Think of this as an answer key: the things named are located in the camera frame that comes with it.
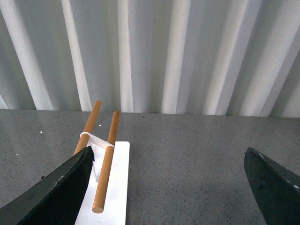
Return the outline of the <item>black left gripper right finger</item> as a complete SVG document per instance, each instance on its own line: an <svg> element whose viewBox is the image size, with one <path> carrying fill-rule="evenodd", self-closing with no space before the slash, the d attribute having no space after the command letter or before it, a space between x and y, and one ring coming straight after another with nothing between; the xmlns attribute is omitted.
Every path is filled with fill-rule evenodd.
<svg viewBox="0 0 300 225"><path fill-rule="evenodd" d="M256 203L268 225L300 223L300 177L254 148L244 169Z"/></svg>

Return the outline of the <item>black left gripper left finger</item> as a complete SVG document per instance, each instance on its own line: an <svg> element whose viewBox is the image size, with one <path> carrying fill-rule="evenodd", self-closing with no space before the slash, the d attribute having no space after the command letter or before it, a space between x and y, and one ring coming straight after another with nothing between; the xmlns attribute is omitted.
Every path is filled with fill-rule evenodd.
<svg viewBox="0 0 300 225"><path fill-rule="evenodd" d="M2 225L73 225L94 161L85 147L25 193L0 209Z"/></svg>

